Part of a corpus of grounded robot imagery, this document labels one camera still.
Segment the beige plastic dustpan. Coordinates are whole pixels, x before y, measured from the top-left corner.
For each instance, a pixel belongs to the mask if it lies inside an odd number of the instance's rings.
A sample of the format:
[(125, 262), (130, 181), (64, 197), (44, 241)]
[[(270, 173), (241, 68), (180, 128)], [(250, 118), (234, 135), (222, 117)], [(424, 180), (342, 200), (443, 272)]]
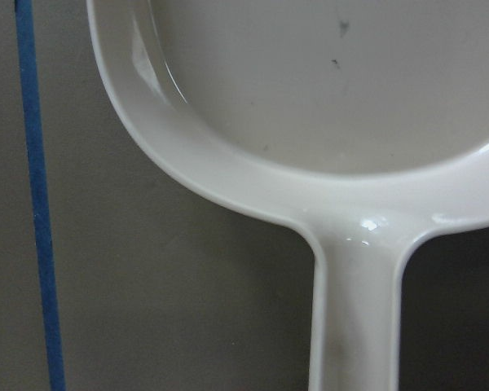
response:
[(143, 152), (286, 226), (315, 273), (309, 387), (396, 390), (404, 268), (489, 227), (489, 1), (90, 1)]

